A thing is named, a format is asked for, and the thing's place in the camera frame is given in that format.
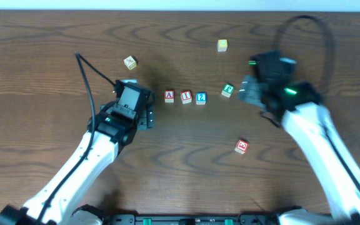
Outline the red letter A block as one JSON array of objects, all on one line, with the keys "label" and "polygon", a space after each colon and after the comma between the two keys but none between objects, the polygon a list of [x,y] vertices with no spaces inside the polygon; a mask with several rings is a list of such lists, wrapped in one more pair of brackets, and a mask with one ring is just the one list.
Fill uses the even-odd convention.
[{"label": "red letter A block", "polygon": [[174,102],[174,91],[173,90],[165,90],[164,102],[165,103],[173,103]]}]

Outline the red letter I block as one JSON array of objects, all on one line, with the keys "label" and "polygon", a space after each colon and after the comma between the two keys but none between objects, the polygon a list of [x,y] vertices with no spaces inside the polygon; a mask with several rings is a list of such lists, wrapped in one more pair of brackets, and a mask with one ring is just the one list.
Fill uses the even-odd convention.
[{"label": "red letter I block", "polygon": [[190,91],[181,92],[181,101],[183,104],[191,103],[193,100],[192,94]]}]

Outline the blue number 2 block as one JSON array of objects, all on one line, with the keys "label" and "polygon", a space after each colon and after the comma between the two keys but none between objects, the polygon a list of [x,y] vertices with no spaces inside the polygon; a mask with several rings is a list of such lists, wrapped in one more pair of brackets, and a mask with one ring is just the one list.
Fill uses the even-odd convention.
[{"label": "blue number 2 block", "polygon": [[197,105],[206,104],[206,93],[205,92],[197,92],[196,93],[196,104]]}]

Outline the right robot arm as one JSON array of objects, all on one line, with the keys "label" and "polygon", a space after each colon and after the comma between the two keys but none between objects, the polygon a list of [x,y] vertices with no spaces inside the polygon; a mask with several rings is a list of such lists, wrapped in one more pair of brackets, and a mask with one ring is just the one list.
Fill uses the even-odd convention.
[{"label": "right robot arm", "polygon": [[360,168],[340,138],[321,95],[293,81],[296,62],[279,51],[251,56],[253,75],[241,83],[241,100],[270,113],[270,121],[297,143],[318,178],[330,207],[323,216],[305,209],[277,214],[278,224],[360,224]]}]

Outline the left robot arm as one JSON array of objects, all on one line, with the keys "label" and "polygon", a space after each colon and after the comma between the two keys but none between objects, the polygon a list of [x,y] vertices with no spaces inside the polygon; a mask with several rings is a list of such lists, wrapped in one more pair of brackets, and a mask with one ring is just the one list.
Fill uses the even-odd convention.
[{"label": "left robot arm", "polygon": [[154,126],[155,94],[132,80],[118,81],[116,100],[101,106],[73,155],[21,209],[7,205],[0,224],[69,224],[95,179],[112,164],[137,130]]}]

